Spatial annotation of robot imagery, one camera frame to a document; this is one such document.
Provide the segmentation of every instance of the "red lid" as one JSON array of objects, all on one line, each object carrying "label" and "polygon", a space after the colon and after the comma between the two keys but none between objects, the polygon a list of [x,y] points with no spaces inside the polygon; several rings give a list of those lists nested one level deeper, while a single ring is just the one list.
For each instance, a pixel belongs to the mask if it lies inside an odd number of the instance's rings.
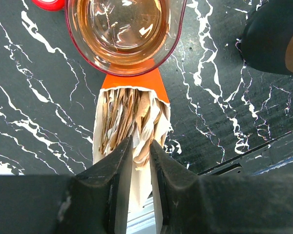
[{"label": "red lid", "polygon": [[65,0],[32,0],[38,7],[46,11],[60,11]]}]

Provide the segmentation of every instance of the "black object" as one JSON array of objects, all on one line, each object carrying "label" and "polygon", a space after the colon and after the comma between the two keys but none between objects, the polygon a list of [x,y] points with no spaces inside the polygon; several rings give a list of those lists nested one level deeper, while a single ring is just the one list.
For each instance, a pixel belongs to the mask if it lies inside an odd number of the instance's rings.
[{"label": "black object", "polygon": [[76,177],[0,176],[0,234],[124,234],[132,138]]},{"label": "black object", "polygon": [[292,37],[293,0],[270,0],[247,23],[241,42],[242,56],[257,70],[293,75],[286,66]]},{"label": "black object", "polygon": [[[157,233],[293,234],[293,177],[197,176],[153,141]],[[0,176],[0,234],[125,234],[132,138],[75,177]]]}]

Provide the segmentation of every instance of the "marble surface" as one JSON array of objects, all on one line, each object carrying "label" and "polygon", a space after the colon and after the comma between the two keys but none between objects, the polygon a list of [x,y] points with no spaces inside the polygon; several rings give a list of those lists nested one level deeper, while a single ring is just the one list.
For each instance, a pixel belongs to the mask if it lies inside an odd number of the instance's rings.
[{"label": "marble surface", "polygon": [[[239,38],[260,0],[188,0],[160,67],[171,102],[165,149],[200,173],[293,130],[293,77],[243,63]],[[92,165],[105,74],[74,47],[64,12],[0,1],[0,173],[77,174]]]}]

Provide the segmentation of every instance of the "amber liquid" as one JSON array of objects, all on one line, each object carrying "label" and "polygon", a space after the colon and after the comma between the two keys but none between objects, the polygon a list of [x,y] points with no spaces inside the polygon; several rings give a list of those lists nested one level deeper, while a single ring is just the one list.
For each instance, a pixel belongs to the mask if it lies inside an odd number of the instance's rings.
[{"label": "amber liquid", "polygon": [[112,64],[151,58],[168,34],[167,0],[78,0],[78,24],[85,42]]}]

